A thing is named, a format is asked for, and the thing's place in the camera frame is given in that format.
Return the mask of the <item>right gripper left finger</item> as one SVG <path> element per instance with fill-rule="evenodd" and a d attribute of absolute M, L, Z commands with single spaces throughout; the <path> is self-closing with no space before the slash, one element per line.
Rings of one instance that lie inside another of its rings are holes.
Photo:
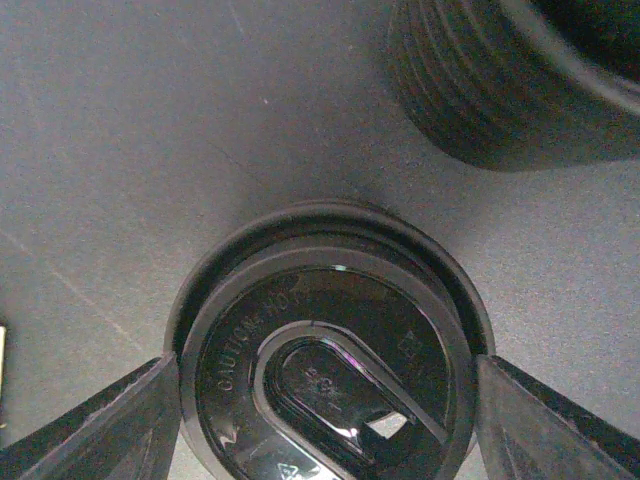
<path fill-rule="evenodd" d="M 173 353 L 1 451 L 3 479 L 166 479 L 180 426 Z"/>

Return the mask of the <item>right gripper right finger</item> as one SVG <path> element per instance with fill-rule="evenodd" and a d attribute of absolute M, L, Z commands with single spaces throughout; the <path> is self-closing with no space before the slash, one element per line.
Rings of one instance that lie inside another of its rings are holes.
<path fill-rule="evenodd" d="M 476 359 L 490 479 L 637 479 L 639 440 L 498 356 Z"/>

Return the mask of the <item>single black lid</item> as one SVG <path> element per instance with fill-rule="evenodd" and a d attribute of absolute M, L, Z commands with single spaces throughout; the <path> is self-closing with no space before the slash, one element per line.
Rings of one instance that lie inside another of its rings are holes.
<path fill-rule="evenodd" d="M 182 434 L 217 479 L 452 479 L 495 340 L 469 276 L 380 209 L 298 204 L 204 256 L 172 307 Z"/>

